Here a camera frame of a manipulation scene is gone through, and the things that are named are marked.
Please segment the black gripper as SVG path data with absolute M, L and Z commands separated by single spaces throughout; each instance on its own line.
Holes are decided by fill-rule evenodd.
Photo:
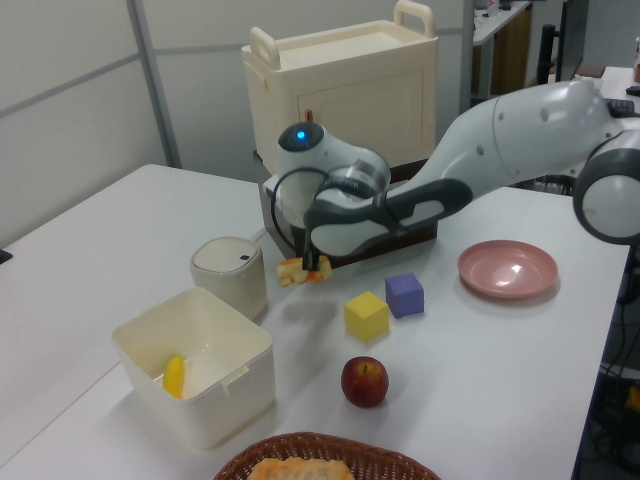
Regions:
M 320 253 L 315 246 L 306 246 L 305 229 L 292 225 L 291 235 L 295 256 L 302 258 L 302 268 L 305 271 L 318 271 L 320 269 Z

